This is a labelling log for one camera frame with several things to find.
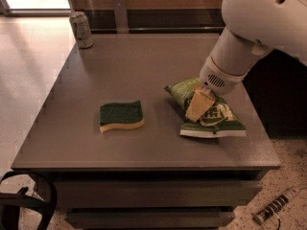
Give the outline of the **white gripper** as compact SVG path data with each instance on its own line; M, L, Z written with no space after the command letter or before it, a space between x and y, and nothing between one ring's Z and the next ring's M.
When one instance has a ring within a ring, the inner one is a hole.
M200 80L216 95L222 96L233 91L245 75L233 76L221 70L209 56L200 71ZM196 122L215 102L216 96L209 89L196 90L185 116Z

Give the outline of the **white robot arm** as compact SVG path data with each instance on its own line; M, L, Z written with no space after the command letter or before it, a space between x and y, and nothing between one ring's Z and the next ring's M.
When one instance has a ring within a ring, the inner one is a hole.
M277 49L307 63L307 0L223 0L224 30L200 71L186 117L196 122Z

